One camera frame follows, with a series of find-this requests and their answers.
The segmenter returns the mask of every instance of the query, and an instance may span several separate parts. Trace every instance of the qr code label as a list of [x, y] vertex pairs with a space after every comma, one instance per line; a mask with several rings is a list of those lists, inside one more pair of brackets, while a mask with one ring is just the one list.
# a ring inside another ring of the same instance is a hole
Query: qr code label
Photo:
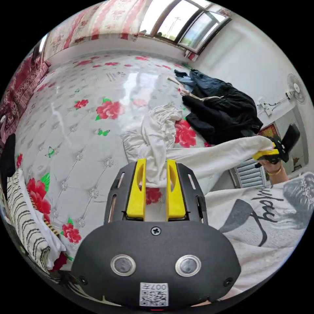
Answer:
[[140, 305], [141, 306], [168, 306], [168, 284], [153, 284], [141, 282]]

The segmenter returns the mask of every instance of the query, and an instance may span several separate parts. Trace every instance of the striped pillow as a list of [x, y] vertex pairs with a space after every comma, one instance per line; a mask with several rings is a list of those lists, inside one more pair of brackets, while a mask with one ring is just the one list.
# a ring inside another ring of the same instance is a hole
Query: striped pillow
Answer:
[[7, 190], [10, 217], [21, 243], [41, 270], [49, 273], [45, 261], [50, 252], [50, 247], [26, 205], [19, 185], [18, 171], [14, 173], [13, 177], [8, 178]]

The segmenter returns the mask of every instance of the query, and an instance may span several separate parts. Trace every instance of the white towel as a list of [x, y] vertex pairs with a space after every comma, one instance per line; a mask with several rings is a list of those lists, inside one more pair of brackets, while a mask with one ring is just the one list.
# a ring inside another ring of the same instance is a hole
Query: white towel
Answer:
[[129, 162], [147, 159], [147, 187], [166, 187], [167, 159], [189, 167], [199, 180], [212, 178], [214, 184], [224, 171], [252, 158], [259, 150], [272, 149], [271, 140], [263, 136], [239, 138], [207, 148], [173, 148], [174, 124], [181, 118], [181, 111], [172, 104], [156, 107], [144, 116], [140, 128], [123, 136]]
[[56, 259], [59, 258], [60, 253], [64, 252], [66, 248], [62, 244], [62, 242], [59, 240], [59, 238], [45, 224], [44, 214], [34, 209], [32, 202], [30, 200], [29, 194], [27, 192], [22, 169], [20, 168], [18, 172], [19, 172], [19, 185], [21, 188], [21, 192], [24, 196], [26, 205], [28, 207], [28, 210], [30, 211], [31, 216], [33, 220], [35, 221], [35, 223], [37, 224], [37, 227], [40, 230], [42, 236], [45, 238], [45, 240], [47, 241], [50, 247], [50, 252], [47, 255], [46, 267], [48, 270], [51, 270], [53, 269]]

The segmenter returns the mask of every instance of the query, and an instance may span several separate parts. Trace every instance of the pink floral curtain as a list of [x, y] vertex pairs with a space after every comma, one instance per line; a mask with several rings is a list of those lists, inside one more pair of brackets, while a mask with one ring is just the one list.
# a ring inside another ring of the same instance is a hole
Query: pink floral curtain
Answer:
[[0, 102], [0, 118], [6, 116], [2, 140], [15, 133], [34, 90], [47, 74], [49, 66], [50, 63], [41, 62], [40, 57], [32, 62], [32, 54], [20, 64]]
[[66, 48], [99, 38], [136, 40], [152, 0], [107, 0], [91, 6], [52, 30], [44, 60]]

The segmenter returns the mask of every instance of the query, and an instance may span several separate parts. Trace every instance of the wrist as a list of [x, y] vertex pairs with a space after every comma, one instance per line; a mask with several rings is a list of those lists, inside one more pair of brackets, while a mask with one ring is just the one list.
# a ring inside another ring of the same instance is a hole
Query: wrist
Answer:
[[280, 173], [283, 171], [283, 166], [282, 166], [282, 164], [280, 163], [280, 164], [278, 165], [278, 168], [277, 168], [277, 169], [275, 169], [275, 170], [273, 170], [273, 171], [268, 171], [268, 170], [266, 170], [266, 171], [267, 171], [267, 173], [268, 173], [270, 176], [276, 176], [276, 175], [280, 174]]

